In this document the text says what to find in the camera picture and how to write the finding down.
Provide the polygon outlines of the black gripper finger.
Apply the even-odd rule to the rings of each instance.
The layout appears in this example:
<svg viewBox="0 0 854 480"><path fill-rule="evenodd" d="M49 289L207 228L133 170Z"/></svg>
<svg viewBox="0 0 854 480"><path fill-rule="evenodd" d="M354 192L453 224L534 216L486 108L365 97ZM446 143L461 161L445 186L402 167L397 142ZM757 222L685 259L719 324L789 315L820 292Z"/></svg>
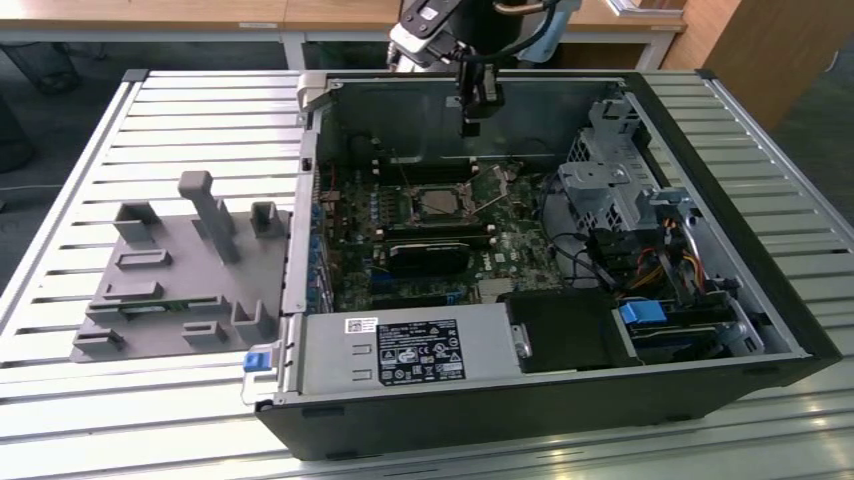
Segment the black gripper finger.
<svg viewBox="0 0 854 480"><path fill-rule="evenodd" d="M478 67L474 63L462 62L457 75L458 97L461 105L461 129L460 134L464 138L474 137L480 134L480 126L474 117L473 110L477 107Z"/></svg>
<svg viewBox="0 0 854 480"><path fill-rule="evenodd" d="M477 118L490 118L504 106L504 93L494 64L484 64L477 83Z"/></svg>

